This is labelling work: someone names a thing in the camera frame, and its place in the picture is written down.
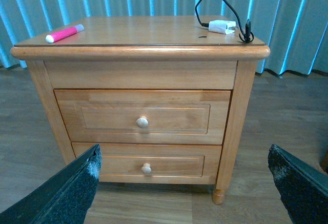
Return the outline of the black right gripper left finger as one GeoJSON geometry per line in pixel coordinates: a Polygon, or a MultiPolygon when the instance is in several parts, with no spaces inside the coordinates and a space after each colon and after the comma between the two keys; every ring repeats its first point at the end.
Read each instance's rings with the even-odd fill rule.
{"type": "Polygon", "coordinates": [[[98,144],[1,213],[1,223],[84,223],[101,169],[98,144]]]}

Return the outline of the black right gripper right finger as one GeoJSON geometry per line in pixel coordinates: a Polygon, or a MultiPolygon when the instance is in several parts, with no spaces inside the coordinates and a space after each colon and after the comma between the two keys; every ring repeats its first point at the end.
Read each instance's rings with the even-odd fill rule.
{"type": "Polygon", "coordinates": [[[268,168],[292,223],[327,223],[327,175],[276,144],[268,168]]]}

